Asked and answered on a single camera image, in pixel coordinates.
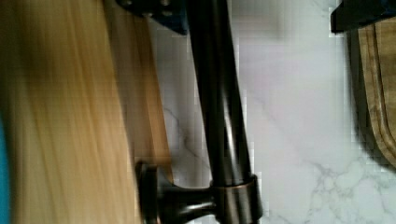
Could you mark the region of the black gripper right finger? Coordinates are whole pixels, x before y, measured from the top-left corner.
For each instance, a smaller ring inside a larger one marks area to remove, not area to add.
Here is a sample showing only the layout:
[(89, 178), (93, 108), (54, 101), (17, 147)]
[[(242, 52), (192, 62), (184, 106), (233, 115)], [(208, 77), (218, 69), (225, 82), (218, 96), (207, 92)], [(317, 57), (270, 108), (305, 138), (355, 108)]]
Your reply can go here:
[(343, 0), (331, 14), (331, 32), (360, 29), (396, 15), (396, 0)]

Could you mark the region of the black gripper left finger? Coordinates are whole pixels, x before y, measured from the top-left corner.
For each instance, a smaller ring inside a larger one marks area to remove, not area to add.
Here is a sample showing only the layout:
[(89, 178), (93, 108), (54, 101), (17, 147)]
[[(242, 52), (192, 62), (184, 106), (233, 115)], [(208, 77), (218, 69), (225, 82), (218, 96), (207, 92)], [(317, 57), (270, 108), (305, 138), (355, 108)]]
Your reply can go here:
[(187, 35), (189, 28), (186, 0), (115, 0), (116, 3), (138, 17), (149, 17), (167, 29)]

